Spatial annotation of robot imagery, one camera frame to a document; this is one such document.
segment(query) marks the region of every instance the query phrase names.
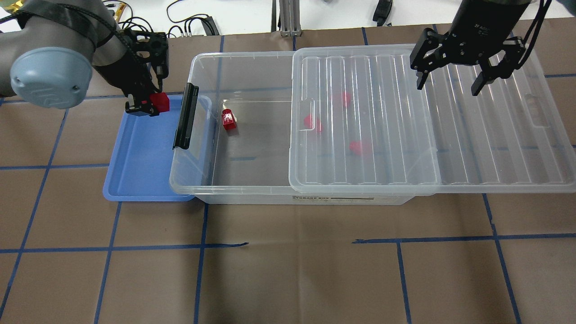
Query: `blue tray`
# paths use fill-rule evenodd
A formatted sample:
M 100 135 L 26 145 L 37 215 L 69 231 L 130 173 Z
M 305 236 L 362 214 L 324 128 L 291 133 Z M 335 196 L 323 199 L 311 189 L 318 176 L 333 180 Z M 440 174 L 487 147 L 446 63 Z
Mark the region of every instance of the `blue tray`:
M 182 96 L 168 96 L 170 111 L 156 117 L 124 114 L 103 194 L 110 201 L 189 201 L 170 188 L 172 145 Z

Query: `transparent lid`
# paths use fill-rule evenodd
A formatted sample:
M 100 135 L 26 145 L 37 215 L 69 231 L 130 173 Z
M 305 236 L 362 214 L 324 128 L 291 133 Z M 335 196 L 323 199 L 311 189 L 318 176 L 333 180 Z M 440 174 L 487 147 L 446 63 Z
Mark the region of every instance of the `transparent lid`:
M 326 195 L 576 191 L 576 156 L 535 54 L 473 97 L 477 67 L 438 69 L 417 90 L 413 47 L 294 54 L 293 188 Z

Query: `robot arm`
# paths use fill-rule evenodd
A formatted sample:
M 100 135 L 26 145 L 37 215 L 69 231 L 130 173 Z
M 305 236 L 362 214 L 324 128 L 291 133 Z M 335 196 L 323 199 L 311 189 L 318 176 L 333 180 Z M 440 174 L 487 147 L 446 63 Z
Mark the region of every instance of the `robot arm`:
M 19 95 L 42 107 L 74 107 L 85 98 L 94 67 L 130 98 L 128 113 L 159 114 L 158 88 L 168 76 L 166 34 L 118 31 L 100 0 L 27 0 L 13 18 L 22 30 L 0 34 L 0 96 Z
M 426 28 L 410 55 L 412 69 L 417 70 L 418 89 L 422 89 L 431 71 L 449 63 L 480 65 L 482 72 L 472 85 L 477 96 L 482 87 L 497 78 L 509 78 L 530 55 L 551 0 L 540 1 L 540 9 L 527 39 L 534 30 L 530 45 L 526 39 L 509 37 L 530 0 L 463 0 L 452 27 L 444 35 Z M 500 51 L 503 59 L 493 66 L 489 59 Z

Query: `red toy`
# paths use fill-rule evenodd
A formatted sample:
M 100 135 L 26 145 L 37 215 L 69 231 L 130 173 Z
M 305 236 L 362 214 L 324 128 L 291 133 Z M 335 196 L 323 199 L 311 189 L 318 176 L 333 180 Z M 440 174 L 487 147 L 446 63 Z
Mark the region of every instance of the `red toy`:
M 232 114 L 232 110 L 224 109 L 222 110 L 222 126 L 225 130 L 231 130 L 236 128 L 236 118 Z
M 352 101 L 352 95 L 349 94 L 348 92 L 343 92 L 342 105 L 344 106 L 344 108 L 348 109 L 348 107 L 350 106 L 350 101 Z
M 150 100 L 158 112 L 167 112 L 170 111 L 170 100 L 165 92 L 161 93 L 152 93 L 150 95 Z
M 361 141 L 351 141 L 349 148 L 358 156 L 372 153 L 372 145 L 362 143 Z
M 306 126 L 307 129 L 314 128 L 314 121 L 312 121 L 312 114 L 304 117 L 304 126 Z M 316 132 L 318 133 L 322 132 L 322 124 L 320 124 L 319 119 L 316 119 Z

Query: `light blue joint cover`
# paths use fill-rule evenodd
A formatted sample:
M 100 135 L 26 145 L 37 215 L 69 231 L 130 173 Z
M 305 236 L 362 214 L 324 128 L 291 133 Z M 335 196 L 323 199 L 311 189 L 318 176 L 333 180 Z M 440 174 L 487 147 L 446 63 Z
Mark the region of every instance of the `light blue joint cover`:
M 22 54 L 10 69 L 14 92 L 41 107 L 66 109 L 86 97 L 92 66 L 80 53 L 42 47 Z

